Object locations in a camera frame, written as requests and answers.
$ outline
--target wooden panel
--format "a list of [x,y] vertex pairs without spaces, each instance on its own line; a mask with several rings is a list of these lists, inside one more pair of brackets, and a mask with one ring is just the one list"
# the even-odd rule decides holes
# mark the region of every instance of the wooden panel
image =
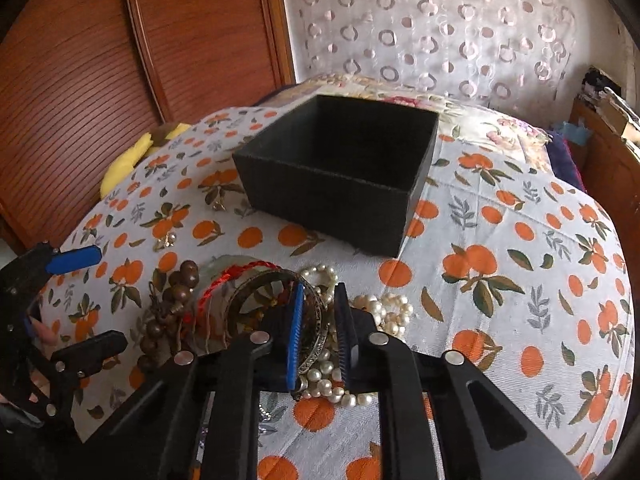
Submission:
[[115,157],[158,124],[124,0],[30,0],[0,44],[0,213],[62,243]]
[[250,105],[280,85],[261,0],[129,5],[145,35],[138,44],[148,46],[147,75],[166,96],[166,120],[195,122],[225,106]]

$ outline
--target blue fabric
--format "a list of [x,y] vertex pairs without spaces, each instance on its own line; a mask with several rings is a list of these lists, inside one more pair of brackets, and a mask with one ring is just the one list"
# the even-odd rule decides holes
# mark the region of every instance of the blue fabric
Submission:
[[582,185],[580,172],[571,158],[571,153],[564,142],[564,137],[553,130],[547,133],[551,136],[551,142],[546,144],[546,152],[549,155],[554,175],[576,189],[586,192]]

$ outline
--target metal screw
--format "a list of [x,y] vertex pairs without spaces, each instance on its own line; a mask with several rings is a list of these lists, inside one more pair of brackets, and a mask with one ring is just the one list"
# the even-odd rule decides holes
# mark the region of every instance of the metal screw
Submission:
[[188,350],[182,350],[174,356],[174,363],[180,366],[190,365],[193,363],[193,354]]
[[444,360],[450,365],[460,366],[465,362],[465,357],[457,350],[451,350],[444,354]]
[[389,336],[383,332],[369,334],[369,341],[376,346],[384,346],[389,342]]
[[262,330],[257,330],[256,332],[251,332],[249,339],[253,344],[256,345],[264,345],[271,336],[267,332],[263,332]]

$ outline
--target open black box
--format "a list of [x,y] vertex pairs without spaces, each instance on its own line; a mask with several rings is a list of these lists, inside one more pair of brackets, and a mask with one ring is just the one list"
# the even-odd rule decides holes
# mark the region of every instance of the open black box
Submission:
[[431,165],[437,113],[315,96],[233,155],[251,206],[396,257]]

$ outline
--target bedspread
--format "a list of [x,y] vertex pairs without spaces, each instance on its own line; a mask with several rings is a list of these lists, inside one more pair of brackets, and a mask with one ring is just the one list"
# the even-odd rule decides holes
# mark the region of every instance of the bedspread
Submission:
[[[630,287],[606,213],[517,157],[441,133],[401,254],[369,256],[248,205],[230,152],[284,112],[228,108],[205,118],[138,167],[63,245],[97,244],[104,257],[44,290],[43,319],[59,346],[111,329],[130,340],[82,381],[72,411],[81,436],[140,385],[136,343],[154,272],[244,254],[293,270],[330,264],[352,296],[407,295],[416,307],[409,346],[464,352],[583,476],[599,472],[620,436],[634,364]],[[212,192],[226,210],[212,209]],[[175,245],[156,253],[170,230]],[[274,394],[263,403],[276,416],[260,436],[260,478],[378,478],[375,401],[342,408]]]

